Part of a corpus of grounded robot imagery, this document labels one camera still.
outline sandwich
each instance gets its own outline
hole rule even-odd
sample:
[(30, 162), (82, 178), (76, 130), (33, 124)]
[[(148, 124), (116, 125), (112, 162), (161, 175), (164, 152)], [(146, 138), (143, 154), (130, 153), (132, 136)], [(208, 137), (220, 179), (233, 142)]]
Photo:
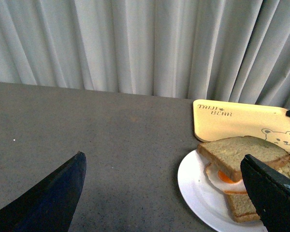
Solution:
[(246, 154), (253, 155), (290, 178), (288, 152), (260, 138), (244, 136), (200, 143), (197, 151), (209, 160), (206, 174), (218, 191), (221, 190), (226, 195), (236, 222), (260, 219), (242, 179), (240, 163)]

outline fried egg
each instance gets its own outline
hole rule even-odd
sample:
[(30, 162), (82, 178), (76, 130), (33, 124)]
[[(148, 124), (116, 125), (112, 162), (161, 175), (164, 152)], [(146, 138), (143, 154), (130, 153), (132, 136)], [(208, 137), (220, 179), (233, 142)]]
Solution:
[(206, 174), (210, 182), (226, 194), (247, 194), (243, 180), (233, 182), (216, 165), (207, 165)]

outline bread crust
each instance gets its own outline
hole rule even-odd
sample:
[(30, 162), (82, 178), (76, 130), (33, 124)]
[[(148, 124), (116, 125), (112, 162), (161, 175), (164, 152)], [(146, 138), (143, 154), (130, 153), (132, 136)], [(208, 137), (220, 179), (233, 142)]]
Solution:
[(247, 213), (237, 215), (235, 213), (235, 211), (236, 211), (235, 206), (231, 200), (231, 195), (226, 195), (226, 196), (227, 196), (227, 201), (228, 201), (228, 204), (229, 204), (231, 212), (232, 212), (232, 218), (234, 221), (247, 222), (247, 221), (255, 221), (255, 220), (260, 219), (260, 216), (257, 214), (257, 212), (247, 212)]
[[(232, 181), (237, 182), (243, 179), (241, 171), (234, 170), (227, 163), (220, 160), (219, 157), (217, 157), (215, 154), (212, 154), (210, 151), (208, 151), (203, 146), (203, 144), (206, 144), (206, 143), (199, 143), (197, 146), (197, 151), (199, 154), (207, 158), (211, 163), (215, 164)], [(276, 160), (272, 160), (270, 162), (264, 162), (264, 163), (266, 163), (271, 168), (274, 168), (277, 170), (278, 168), (285, 166), (286, 163), (288, 162), (288, 159), (289, 159), (289, 154), (286, 152), (286, 155), (284, 157), (278, 158)]]

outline bear illustration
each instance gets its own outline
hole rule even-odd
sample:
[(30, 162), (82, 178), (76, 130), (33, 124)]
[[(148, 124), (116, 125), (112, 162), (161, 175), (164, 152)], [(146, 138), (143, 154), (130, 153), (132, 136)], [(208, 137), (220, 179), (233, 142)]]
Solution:
[(277, 132), (270, 129), (262, 129), (265, 134), (265, 140), (277, 144), (286, 151), (290, 151), (290, 131)]

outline wooden tray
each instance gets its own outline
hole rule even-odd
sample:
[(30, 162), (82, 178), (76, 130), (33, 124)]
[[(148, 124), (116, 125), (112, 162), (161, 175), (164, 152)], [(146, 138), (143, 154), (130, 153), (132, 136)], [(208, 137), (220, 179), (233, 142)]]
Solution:
[(265, 139), (290, 153), (290, 117), (287, 109), (272, 106), (195, 100), (195, 136), (203, 142), (251, 135)]

